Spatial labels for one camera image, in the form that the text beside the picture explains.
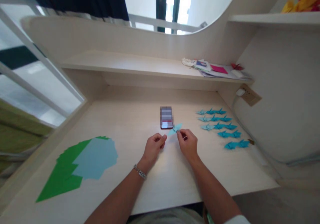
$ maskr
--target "metal watch bracelet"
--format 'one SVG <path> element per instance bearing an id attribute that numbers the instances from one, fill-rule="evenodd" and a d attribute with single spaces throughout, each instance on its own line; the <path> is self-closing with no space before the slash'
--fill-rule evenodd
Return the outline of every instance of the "metal watch bracelet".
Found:
<path id="1" fill-rule="evenodd" d="M 143 179 L 147 178 L 147 175 L 143 171 L 141 171 L 139 168 L 137 168 L 136 164 L 133 166 L 133 168 L 137 170 L 137 172 L 140 175 L 140 177 L 142 177 Z"/>

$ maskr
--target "hand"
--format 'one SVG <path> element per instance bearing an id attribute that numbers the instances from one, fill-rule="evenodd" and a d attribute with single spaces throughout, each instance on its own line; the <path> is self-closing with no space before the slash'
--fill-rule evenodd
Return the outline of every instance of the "hand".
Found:
<path id="1" fill-rule="evenodd" d="M 188 139 L 184 140 L 181 134 L 186 135 Z M 197 137 L 189 129 L 180 129 L 180 131 L 177 131 L 177 135 L 181 152 L 188 162 L 196 160 L 199 157 L 197 153 Z"/>
<path id="2" fill-rule="evenodd" d="M 137 167 L 145 174 L 147 174 L 156 163 L 160 150 L 164 148 L 166 139 L 167 135 L 161 136 L 159 133 L 148 138 L 144 154 L 137 164 Z"/>

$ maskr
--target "green origami paper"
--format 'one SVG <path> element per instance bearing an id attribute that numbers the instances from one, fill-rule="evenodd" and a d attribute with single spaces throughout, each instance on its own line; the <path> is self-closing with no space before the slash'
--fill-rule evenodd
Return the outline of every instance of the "green origami paper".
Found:
<path id="1" fill-rule="evenodd" d="M 72 163 L 90 141 L 91 139 L 69 147 L 59 156 L 57 163 L 36 202 L 49 199 L 80 187 L 82 177 L 72 175 L 73 171 L 78 166 Z"/>

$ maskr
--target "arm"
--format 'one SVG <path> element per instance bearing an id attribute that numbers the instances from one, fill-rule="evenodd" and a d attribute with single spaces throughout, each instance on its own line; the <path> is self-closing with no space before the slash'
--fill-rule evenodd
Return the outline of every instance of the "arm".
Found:
<path id="1" fill-rule="evenodd" d="M 154 134 L 147 140 L 144 154 L 137 168 L 147 174 L 155 164 L 160 149 L 164 148 L 167 136 Z M 137 199 L 144 179 L 134 169 L 125 179 L 104 199 L 104 201 L 89 216 L 85 224 L 96 223 L 126 223 L 133 205 Z"/>
<path id="2" fill-rule="evenodd" d="M 225 223 L 231 218 L 242 215 L 239 207 L 227 190 L 203 164 L 197 153 L 197 137 L 189 130 L 177 132 L 180 149 L 188 160 L 196 177 L 202 199 L 216 224 Z"/>

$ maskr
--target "light blue origami paper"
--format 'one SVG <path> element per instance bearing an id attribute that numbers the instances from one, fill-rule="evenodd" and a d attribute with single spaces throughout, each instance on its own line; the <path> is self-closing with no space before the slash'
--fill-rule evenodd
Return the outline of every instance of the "light blue origami paper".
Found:
<path id="1" fill-rule="evenodd" d="M 182 127 L 182 123 L 179 123 L 177 125 L 174 125 L 173 128 L 170 130 L 170 132 L 168 133 L 168 136 L 177 133 L 178 130 L 180 130 Z"/>
<path id="2" fill-rule="evenodd" d="M 244 141 L 243 139 L 240 142 L 229 142 L 227 143 L 224 148 L 226 149 L 235 149 L 236 147 L 240 147 L 240 148 L 246 148 L 249 145 L 249 141 Z"/>
<path id="3" fill-rule="evenodd" d="M 227 137 L 239 138 L 241 136 L 241 132 L 238 132 L 238 130 L 236 130 L 233 133 L 228 133 L 226 131 L 223 131 L 223 132 L 219 132 L 218 135 L 224 138 L 227 138 Z"/>
<path id="4" fill-rule="evenodd" d="M 231 120 L 232 120 L 232 118 L 227 117 L 227 115 L 225 115 L 224 117 L 220 118 L 220 121 L 224 121 L 224 122 L 228 122 L 228 121 L 231 121 Z"/>
<path id="5" fill-rule="evenodd" d="M 201 128 L 210 131 L 214 128 L 214 125 L 207 124 L 207 125 L 201 126 Z"/>
<path id="6" fill-rule="evenodd" d="M 222 128 L 224 128 L 224 124 L 220 124 L 220 122 L 218 122 L 218 124 L 216 124 L 213 128 L 214 129 L 222 129 Z"/>
<path id="7" fill-rule="evenodd" d="M 238 126 L 232 125 L 232 122 L 231 122 L 231 123 L 228 124 L 228 125 L 224 125 L 224 127 L 225 127 L 226 129 L 233 130 L 233 129 L 236 129 Z"/>
<path id="8" fill-rule="evenodd" d="M 210 114 L 210 115 L 215 114 L 215 113 L 217 113 L 217 114 L 225 114 L 226 111 L 222 111 L 222 108 L 219 111 L 212 110 L 212 108 L 209 111 L 207 111 L 207 114 Z"/>
<path id="9" fill-rule="evenodd" d="M 202 109 L 201 111 L 198 111 L 197 113 L 200 115 L 204 115 L 206 112 Z"/>
<path id="10" fill-rule="evenodd" d="M 211 118 L 210 118 L 210 117 L 206 117 L 206 116 L 204 116 L 204 117 L 199 117 L 198 119 L 199 119 L 200 121 L 204 121 L 204 122 L 211 121 Z"/>
<path id="11" fill-rule="evenodd" d="M 214 114 L 213 117 L 211 118 L 211 121 L 219 121 L 220 119 L 221 119 L 220 117 L 216 117 Z"/>
<path id="12" fill-rule="evenodd" d="M 78 164 L 73 175 L 83 179 L 99 179 L 104 170 L 117 163 L 118 154 L 112 139 L 93 138 L 73 164 Z"/>

